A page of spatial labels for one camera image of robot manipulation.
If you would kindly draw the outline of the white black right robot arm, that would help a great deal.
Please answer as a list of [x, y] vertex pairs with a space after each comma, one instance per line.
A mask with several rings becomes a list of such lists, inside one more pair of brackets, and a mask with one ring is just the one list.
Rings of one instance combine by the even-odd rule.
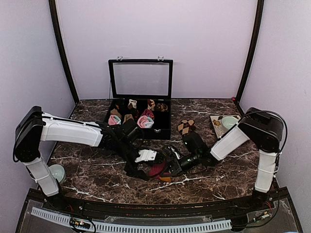
[[198, 164], [215, 166], [242, 144], [251, 141], [259, 151], [259, 164], [254, 186], [256, 194], [248, 199], [248, 207], [257, 211], [266, 204], [265, 194], [277, 173], [279, 157], [288, 137], [288, 127], [281, 115], [249, 108], [212, 147], [206, 145], [193, 124], [183, 122], [178, 130], [189, 154], [181, 158], [173, 155], [166, 170], [169, 176], [180, 176]]

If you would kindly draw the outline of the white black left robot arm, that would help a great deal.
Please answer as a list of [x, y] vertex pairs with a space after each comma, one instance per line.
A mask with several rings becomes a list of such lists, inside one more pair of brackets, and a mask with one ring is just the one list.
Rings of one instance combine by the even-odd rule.
[[56, 117], [34, 106], [16, 128], [13, 158], [27, 167], [43, 193], [50, 197], [50, 205], [63, 212], [69, 202], [59, 193], [59, 184], [41, 157], [40, 142], [60, 141], [109, 149], [126, 162], [127, 176], [148, 180], [145, 172], [138, 169], [139, 153], [132, 144], [141, 135], [141, 129], [132, 119], [122, 125], [83, 122]]

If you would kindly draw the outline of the maroon purple orange striped sock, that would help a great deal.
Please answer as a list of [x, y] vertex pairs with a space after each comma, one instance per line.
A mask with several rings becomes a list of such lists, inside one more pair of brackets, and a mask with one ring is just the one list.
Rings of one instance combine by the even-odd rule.
[[157, 179], [157, 180], [160, 180], [163, 182], [170, 183], [171, 177], [161, 177], [160, 176], [160, 172], [163, 170], [165, 165], [166, 165], [166, 162], [162, 162], [161, 164], [154, 164], [149, 171], [149, 176], [151, 176], [153, 179]]

